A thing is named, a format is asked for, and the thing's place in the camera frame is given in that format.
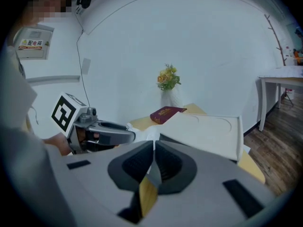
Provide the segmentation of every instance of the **baseboard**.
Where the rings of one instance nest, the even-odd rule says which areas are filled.
[[[285,97],[285,92],[281,95],[281,100]],[[278,102],[275,103],[275,105],[273,105],[273,107],[268,111],[268,113],[266,114],[266,117],[270,115],[270,113],[275,109],[275,107],[278,105]],[[250,132],[252,132],[255,128],[257,128],[260,125],[260,121],[259,120],[254,126],[252,126],[249,130],[247,130],[243,135],[244,137],[247,136]]]

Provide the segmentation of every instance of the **vase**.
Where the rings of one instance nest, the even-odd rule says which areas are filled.
[[[162,91],[161,106],[183,108],[183,101],[177,85],[172,90]]]

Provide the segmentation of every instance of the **maroon booklet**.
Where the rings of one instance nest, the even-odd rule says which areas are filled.
[[[151,120],[158,124],[164,124],[168,119],[170,119],[177,112],[184,112],[187,108],[176,108],[165,106],[156,112],[152,113]]]

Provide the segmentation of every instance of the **wooden floor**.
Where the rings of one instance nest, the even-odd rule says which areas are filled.
[[[265,184],[277,196],[294,188],[303,171],[303,95],[295,94],[293,103],[284,99],[266,118],[262,132],[255,128],[244,137]]]

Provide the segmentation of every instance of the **table leg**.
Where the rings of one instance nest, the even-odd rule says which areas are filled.
[[[281,83],[278,83],[278,105],[277,108],[281,107]]]
[[[261,83],[262,83],[262,112],[261,112],[261,121],[259,126],[260,131],[262,131],[264,128],[266,109],[267,109],[265,78],[261,79]]]

